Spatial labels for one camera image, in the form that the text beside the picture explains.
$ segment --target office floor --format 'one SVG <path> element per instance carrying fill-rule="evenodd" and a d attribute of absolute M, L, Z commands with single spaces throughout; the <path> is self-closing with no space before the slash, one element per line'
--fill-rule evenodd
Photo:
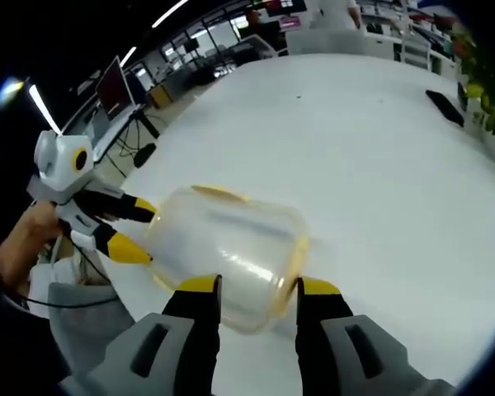
<path fill-rule="evenodd" d="M 191 103 L 198 98 L 202 93 L 204 93 L 209 87 L 213 85 L 212 83 L 203 87 L 195 87 L 181 97 L 178 101 L 172 103 L 168 107 L 162 109 L 155 109 L 149 107 L 145 110 L 145 114 L 148 119 L 153 123 L 158 132 L 161 134 L 177 117 L 179 117 Z M 126 138 L 126 143 L 133 148 L 138 147 L 138 135 L 139 135 L 139 146 L 142 148 L 148 143 L 153 142 L 153 137 L 144 128 L 143 125 L 139 124 L 139 131 L 136 127 L 136 123 L 133 122 L 128 131 L 128 137 Z M 125 137 L 126 132 L 123 131 L 121 138 Z M 124 149 L 121 151 L 120 145 L 116 142 L 108 154 L 103 158 L 101 163 L 96 166 L 96 174 L 104 182 L 110 183 L 115 186 L 120 186 L 125 177 L 117 170 L 116 166 L 128 176 L 134 170 L 134 162 L 129 153 Z"/>

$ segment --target computer monitor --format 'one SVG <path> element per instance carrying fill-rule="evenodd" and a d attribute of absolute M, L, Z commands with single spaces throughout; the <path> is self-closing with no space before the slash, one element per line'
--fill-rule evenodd
<path fill-rule="evenodd" d="M 183 48 L 185 48 L 185 52 L 189 54 L 191 51 L 197 50 L 199 46 L 200 44 L 198 44 L 197 39 L 190 39 L 183 45 Z"/>
<path fill-rule="evenodd" d="M 123 70 L 121 70 L 118 56 L 99 80 L 96 92 L 108 120 L 113 120 L 125 109 L 135 107 L 134 98 L 130 93 Z"/>

